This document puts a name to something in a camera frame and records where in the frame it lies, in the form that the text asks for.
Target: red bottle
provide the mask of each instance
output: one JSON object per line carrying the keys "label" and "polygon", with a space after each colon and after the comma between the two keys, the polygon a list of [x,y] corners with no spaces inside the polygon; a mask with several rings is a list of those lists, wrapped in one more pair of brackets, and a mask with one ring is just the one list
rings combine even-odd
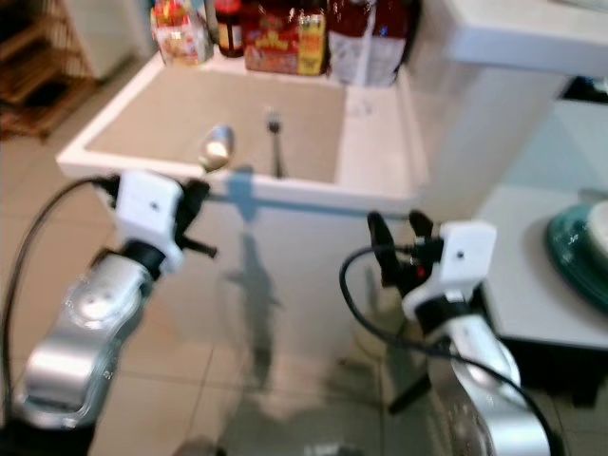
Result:
{"label": "red bottle", "polygon": [[240,0],[216,0],[219,52],[226,57],[243,55]]}

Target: metal spoon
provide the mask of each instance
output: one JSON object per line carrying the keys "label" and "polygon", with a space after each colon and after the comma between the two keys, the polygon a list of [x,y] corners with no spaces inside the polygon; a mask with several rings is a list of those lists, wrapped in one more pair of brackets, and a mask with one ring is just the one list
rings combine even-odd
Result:
{"label": "metal spoon", "polygon": [[223,168],[235,152],[235,132],[229,125],[218,125],[206,136],[200,148],[199,163],[205,173]]}

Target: white counter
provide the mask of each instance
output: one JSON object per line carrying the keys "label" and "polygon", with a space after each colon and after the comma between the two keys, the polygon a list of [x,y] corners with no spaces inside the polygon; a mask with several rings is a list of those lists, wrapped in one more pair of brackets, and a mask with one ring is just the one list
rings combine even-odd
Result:
{"label": "white counter", "polygon": [[440,0],[452,59],[497,66],[608,75],[608,13],[553,0]]}
{"label": "white counter", "polygon": [[570,288],[543,242],[552,217],[608,198],[606,125],[608,106],[560,102],[478,214],[499,230],[485,290],[502,336],[608,349],[608,315]]}

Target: black stand leg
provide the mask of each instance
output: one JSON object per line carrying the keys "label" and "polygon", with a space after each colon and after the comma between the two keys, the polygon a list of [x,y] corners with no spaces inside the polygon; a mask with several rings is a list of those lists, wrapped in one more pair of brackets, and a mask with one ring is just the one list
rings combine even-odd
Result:
{"label": "black stand leg", "polygon": [[423,377],[416,381],[411,387],[402,392],[397,398],[392,401],[389,405],[389,413],[396,415],[397,413],[405,410],[411,405],[416,399],[423,396],[430,390],[430,379],[426,373]]}
{"label": "black stand leg", "polygon": [[0,429],[0,455],[86,456],[94,438],[95,425],[47,430],[13,420]]}

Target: white bowl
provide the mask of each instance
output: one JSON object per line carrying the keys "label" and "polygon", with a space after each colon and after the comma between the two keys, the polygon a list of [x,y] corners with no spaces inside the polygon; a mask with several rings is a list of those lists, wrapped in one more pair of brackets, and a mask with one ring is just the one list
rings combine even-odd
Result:
{"label": "white bowl", "polygon": [[595,259],[608,271],[608,201],[594,206],[587,220],[587,236]]}

